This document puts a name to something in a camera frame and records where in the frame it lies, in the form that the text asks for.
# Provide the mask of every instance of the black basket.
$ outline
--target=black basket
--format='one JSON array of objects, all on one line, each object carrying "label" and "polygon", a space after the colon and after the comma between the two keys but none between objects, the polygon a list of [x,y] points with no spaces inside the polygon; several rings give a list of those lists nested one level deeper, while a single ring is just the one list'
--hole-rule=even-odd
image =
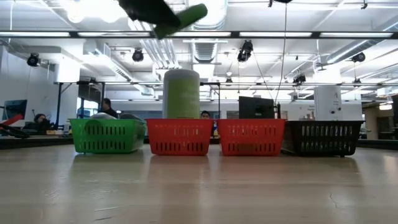
[{"label": "black basket", "polygon": [[288,121],[282,150],[298,156],[351,156],[363,121]]}]

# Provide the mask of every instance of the green object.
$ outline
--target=green object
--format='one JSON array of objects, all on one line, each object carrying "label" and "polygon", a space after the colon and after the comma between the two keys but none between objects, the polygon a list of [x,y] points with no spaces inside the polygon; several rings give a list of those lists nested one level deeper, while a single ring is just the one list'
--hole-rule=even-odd
[{"label": "green object", "polygon": [[197,72],[169,70],[163,83],[163,118],[199,118],[200,76]]},{"label": "green object", "polygon": [[180,27],[172,27],[164,24],[159,24],[155,27],[154,31],[158,39],[163,39],[167,35],[174,34],[175,32],[178,32],[199,21],[205,16],[207,16],[207,8],[204,4],[191,6],[188,9],[177,14],[177,17],[181,21]]},{"label": "green object", "polygon": [[130,153],[144,144],[146,124],[135,119],[71,119],[80,153]]}]

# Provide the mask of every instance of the wooden table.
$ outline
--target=wooden table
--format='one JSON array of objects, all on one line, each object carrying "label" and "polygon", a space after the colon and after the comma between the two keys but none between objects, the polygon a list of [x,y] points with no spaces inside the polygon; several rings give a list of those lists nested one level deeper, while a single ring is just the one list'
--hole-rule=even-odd
[{"label": "wooden table", "polygon": [[0,151],[1,223],[397,223],[398,154],[346,158]]}]

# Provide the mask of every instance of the plastic basket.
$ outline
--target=plastic basket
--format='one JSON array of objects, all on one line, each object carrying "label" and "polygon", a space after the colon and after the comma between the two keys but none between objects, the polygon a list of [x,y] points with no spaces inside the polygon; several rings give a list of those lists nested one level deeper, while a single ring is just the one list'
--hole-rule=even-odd
[{"label": "plastic basket", "polygon": [[363,121],[288,121],[283,150],[299,156],[351,156]]},{"label": "plastic basket", "polygon": [[278,156],[284,119],[220,119],[217,122],[224,156]]},{"label": "plastic basket", "polygon": [[204,156],[213,120],[147,119],[150,150],[156,155]]},{"label": "plastic basket", "polygon": [[144,143],[146,126],[133,119],[71,119],[76,152],[130,153]]}]

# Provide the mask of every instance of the green basket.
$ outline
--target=green basket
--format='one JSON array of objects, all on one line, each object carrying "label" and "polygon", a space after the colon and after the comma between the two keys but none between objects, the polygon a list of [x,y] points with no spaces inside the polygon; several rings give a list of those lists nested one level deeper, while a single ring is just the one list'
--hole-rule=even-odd
[{"label": "green basket", "polygon": [[144,144],[145,123],[134,119],[71,119],[76,152],[130,153]]}]

